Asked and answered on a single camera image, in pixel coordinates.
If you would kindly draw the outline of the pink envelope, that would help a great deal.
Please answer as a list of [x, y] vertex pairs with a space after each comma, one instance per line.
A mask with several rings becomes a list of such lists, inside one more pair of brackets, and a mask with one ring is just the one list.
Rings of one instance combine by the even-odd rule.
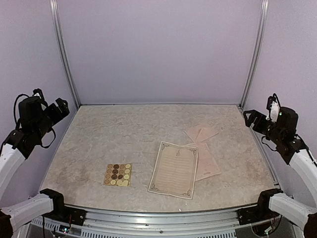
[[201, 143], [218, 134], [213, 127], [193, 127], [185, 131], [185, 134], [194, 143]]

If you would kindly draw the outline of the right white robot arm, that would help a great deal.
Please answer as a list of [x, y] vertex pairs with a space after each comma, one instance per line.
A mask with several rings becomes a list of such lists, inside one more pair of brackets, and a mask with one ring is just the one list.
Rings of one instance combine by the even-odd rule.
[[[313, 199], [317, 198], [317, 161], [304, 140], [298, 135], [298, 114], [281, 107], [275, 116], [266, 116], [256, 110], [243, 113], [245, 124], [276, 145], [285, 164], [301, 180]], [[253, 215], [264, 220], [269, 215], [280, 215], [301, 229], [306, 238], [317, 236], [317, 206], [288, 195], [280, 189], [262, 191]]]

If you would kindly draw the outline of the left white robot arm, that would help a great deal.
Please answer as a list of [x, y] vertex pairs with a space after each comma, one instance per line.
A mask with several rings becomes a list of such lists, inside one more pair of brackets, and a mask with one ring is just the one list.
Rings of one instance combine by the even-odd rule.
[[[35, 89], [32, 96], [20, 94], [13, 104], [15, 129], [0, 146], [0, 193], [4, 194], [15, 172], [26, 161], [36, 146], [43, 145], [43, 137], [54, 132], [53, 126], [69, 115], [68, 102], [57, 98], [48, 104], [42, 91]], [[0, 210], [0, 236], [10, 238], [20, 227], [38, 216], [54, 215], [63, 221], [69, 216], [61, 193], [41, 190], [37, 195]]]

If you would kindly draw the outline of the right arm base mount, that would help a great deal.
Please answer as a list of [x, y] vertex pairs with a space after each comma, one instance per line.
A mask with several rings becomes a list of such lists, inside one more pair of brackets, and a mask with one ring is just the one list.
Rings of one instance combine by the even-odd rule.
[[258, 205], [241, 208], [237, 210], [239, 225], [247, 225], [273, 219], [279, 216], [278, 213], [269, 210], [268, 208], [261, 208]]

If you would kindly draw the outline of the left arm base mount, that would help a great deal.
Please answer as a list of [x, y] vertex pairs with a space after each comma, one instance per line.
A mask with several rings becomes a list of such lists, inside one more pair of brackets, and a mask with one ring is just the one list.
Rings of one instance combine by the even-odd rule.
[[65, 206], [62, 213], [57, 214], [56, 212], [50, 212], [46, 213], [44, 217], [55, 221], [67, 223], [69, 225], [83, 226], [86, 214], [87, 211], [83, 209]]

